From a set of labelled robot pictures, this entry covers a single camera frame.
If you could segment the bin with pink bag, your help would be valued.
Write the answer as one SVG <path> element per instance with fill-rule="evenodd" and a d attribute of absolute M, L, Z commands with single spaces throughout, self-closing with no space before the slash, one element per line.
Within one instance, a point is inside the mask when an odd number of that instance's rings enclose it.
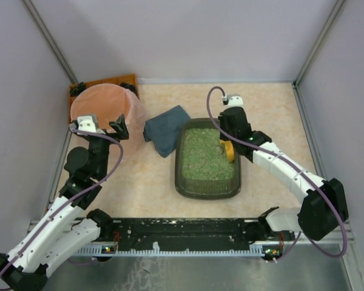
<path fill-rule="evenodd" d="M 72 120 L 83 115 L 96 115 L 101 129 L 113 132 L 109 123 L 124 115 L 129 139 L 121 141 L 124 154 L 131 156 L 144 145 L 146 111 L 137 95 L 115 84 L 98 84 L 80 93 L 72 103 Z"/>

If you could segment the yellow litter scoop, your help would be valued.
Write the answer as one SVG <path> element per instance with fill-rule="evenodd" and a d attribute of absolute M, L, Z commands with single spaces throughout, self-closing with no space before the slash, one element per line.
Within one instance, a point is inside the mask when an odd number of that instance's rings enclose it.
<path fill-rule="evenodd" d="M 224 152 L 225 152 L 228 162 L 234 162 L 235 151 L 234 151 L 231 141 L 224 141 L 221 139 L 220 145 L 223 146 L 223 148 L 224 148 Z"/>

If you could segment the dark green litter box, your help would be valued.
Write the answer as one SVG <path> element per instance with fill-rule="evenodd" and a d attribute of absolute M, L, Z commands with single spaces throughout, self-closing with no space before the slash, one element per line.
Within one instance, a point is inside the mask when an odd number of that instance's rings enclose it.
<path fill-rule="evenodd" d="M 175 150 L 175 189 L 187 198 L 228 199 L 240 192 L 241 161 L 232 162 L 209 118 L 195 118 L 179 131 Z"/>

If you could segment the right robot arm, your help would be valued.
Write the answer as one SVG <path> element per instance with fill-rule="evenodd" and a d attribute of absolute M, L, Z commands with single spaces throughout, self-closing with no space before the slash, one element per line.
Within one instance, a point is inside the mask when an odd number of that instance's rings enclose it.
<path fill-rule="evenodd" d="M 347 221 L 345 190 L 338 179 L 327 180 L 298 165 L 268 135 L 252 130 L 241 107 L 222 111 L 218 120 L 220 138 L 230 141 L 238 155 L 276 177 L 300 203 L 299 208 L 274 208 L 263 214 L 272 231 L 303 232 L 308 238 L 320 241 Z"/>

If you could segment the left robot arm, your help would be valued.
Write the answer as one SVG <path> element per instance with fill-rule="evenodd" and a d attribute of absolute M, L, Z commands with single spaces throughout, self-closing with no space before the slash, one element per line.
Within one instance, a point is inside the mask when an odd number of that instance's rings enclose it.
<path fill-rule="evenodd" d="M 0 253 L 0 281 L 7 290 L 42 290 L 48 278 L 76 251 L 98 238 L 110 235 L 113 219 L 100 209 L 92 210 L 66 233 L 65 229 L 93 202 L 116 170 L 108 169 L 110 145 L 124 153 L 122 140 L 129 139 L 125 116 L 109 122 L 112 133 L 101 129 L 95 115 L 77 117 L 72 133 L 88 141 L 67 155 L 64 169 L 69 178 L 48 211 L 27 236 L 8 253 Z"/>

